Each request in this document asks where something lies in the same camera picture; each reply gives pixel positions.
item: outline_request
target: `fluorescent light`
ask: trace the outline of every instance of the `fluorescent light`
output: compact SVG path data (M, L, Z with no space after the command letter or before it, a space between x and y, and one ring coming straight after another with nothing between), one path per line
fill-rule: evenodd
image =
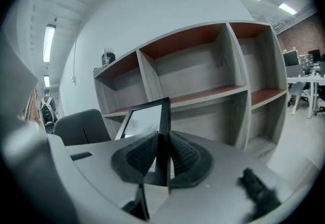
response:
M288 13L290 13L290 14L292 14L292 15L294 15L294 14L297 13L297 11L296 11L295 9L291 8L290 6L286 5L285 3L281 4L281 5L279 6L279 8L281 8L281 9L287 11Z
M44 82L45 82L45 87L46 88L50 87L50 77L49 77L49 75L44 75Z
M50 62L51 45L52 45L55 28L56 26L52 24L48 24L45 28L43 62Z

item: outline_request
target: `black picture frame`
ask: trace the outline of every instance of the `black picture frame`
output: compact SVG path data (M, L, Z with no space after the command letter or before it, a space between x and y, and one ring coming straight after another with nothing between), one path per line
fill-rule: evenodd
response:
M169 98L164 98L148 103L144 103L135 107L130 108L127 113L115 140L124 138L124 132L129 123L131 115L134 111L147 109L161 105L160 125L158 131L158 149L156 155L156 166L155 166L155 183L154 185L168 186L170 181L170 155L168 152L169 144L169 131L171 130L171 101Z

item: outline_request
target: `wooden rack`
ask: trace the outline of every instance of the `wooden rack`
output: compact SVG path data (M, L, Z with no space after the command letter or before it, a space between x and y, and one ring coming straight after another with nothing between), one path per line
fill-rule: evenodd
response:
M113 139L129 107L165 97L172 130L257 158L271 153L282 132L285 66L267 23L216 22L170 32L94 69L94 83Z

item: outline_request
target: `white floor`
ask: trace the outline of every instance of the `white floor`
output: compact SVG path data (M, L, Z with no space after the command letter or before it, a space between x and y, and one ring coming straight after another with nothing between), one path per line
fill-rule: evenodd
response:
M268 166L295 189L309 184L323 166L325 113L307 118L308 105L301 101L296 114L287 108L282 136Z

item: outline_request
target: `white desk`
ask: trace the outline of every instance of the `white desk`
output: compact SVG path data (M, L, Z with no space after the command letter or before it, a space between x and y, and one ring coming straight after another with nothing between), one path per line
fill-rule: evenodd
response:
M308 118L311 118L311 114L313 109L316 108L316 99L317 99L317 84L324 86L325 85L325 78L321 76L307 76L307 77L294 77L288 78L288 83L297 83L297 82L310 82L310 96L313 98L309 99L309 111L308 111Z

